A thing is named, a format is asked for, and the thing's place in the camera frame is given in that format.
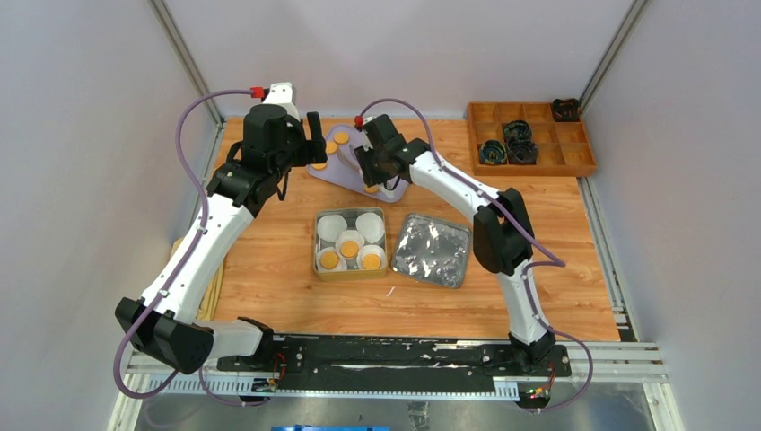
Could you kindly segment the metal tongs grey handle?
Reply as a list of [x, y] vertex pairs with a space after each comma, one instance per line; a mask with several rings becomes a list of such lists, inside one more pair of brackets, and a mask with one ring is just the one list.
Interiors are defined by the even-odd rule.
[[[359, 180], [363, 187], [369, 186], [363, 180], [363, 171], [359, 163], [356, 161], [356, 159], [353, 156], [349, 155], [349, 151], [352, 149], [353, 149], [352, 146], [340, 146], [337, 150], [338, 158], [349, 169], [357, 172], [357, 174], [359, 175]], [[381, 185], [372, 185], [372, 186], [377, 186], [379, 188], [379, 191], [382, 191], [383, 193], [386, 193], [386, 194], [390, 194], [396, 190], [399, 183], [400, 183], [400, 178], [397, 177], [391, 186], [386, 182], [383, 182]]]

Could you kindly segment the silver tin lid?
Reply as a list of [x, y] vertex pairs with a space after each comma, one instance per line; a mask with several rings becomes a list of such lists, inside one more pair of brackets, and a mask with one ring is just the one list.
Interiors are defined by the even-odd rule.
[[400, 229], [390, 267], [418, 282], [457, 289], [465, 279], [471, 244], [467, 226], [410, 213]]

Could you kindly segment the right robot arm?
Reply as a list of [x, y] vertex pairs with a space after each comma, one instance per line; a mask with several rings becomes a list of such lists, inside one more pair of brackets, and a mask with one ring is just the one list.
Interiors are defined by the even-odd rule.
[[520, 192], [474, 180], [424, 140], [406, 140], [387, 115], [357, 116], [354, 125], [368, 139], [354, 151], [366, 184], [403, 179], [431, 191], [471, 220], [475, 257], [495, 275], [508, 308], [512, 362], [523, 374], [539, 372], [547, 365], [547, 349], [555, 339], [539, 321], [534, 279], [526, 271], [532, 261], [533, 231]]

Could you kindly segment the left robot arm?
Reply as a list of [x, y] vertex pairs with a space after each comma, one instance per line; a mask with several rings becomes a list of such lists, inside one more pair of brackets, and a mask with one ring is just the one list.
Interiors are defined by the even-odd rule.
[[272, 197], [284, 199], [294, 167], [327, 160], [318, 112], [297, 119], [283, 106], [259, 104], [244, 118], [241, 141], [206, 187], [197, 220], [139, 299], [123, 298], [115, 317], [135, 350], [183, 374], [208, 359], [240, 356], [254, 371], [275, 359], [272, 330], [248, 318], [197, 323], [197, 308], [230, 248]]

